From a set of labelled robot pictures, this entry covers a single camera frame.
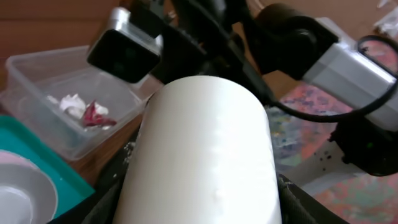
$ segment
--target white cylinder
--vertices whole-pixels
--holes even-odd
[[[115,224],[282,223],[266,112],[234,82],[164,86],[135,150]]]

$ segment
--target turquoise plastic tray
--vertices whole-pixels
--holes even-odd
[[[94,193],[94,189],[68,164],[10,116],[0,116],[0,149],[25,157],[52,179],[58,192],[58,207],[54,218]]]

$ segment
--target clear plastic box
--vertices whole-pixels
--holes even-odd
[[[51,50],[8,58],[7,88],[0,94],[3,107],[32,130],[44,143],[68,160],[77,160],[139,115],[161,83],[149,76],[128,84],[86,63],[87,46]],[[85,129],[51,103],[79,94],[109,109],[118,123],[108,130]]]

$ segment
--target wooden table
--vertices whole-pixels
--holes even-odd
[[[372,25],[391,7],[377,9],[377,1],[363,0],[250,0],[254,5],[286,2],[313,17],[334,20],[353,38],[368,34]],[[166,0],[166,11],[172,8]],[[0,1],[0,65],[10,55],[87,45],[96,35],[109,11],[119,0],[2,0]],[[242,34],[239,24],[234,26]],[[297,82],[280,72],[264,77],[278,97],[293,89]],[[6,84],[6,72],[0,66],[0,88]],[[128,123],[113,137],[83,159],[69,164],[94,184],[100,170],[138,128],[141,117]]]

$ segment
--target red object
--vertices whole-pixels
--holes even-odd
[[[95,101],[88,105],[83,115],[84,127],[114,126],[115,124],[117,124],[117,122],[114,119],[107,118],[97,113],[95,109]]]

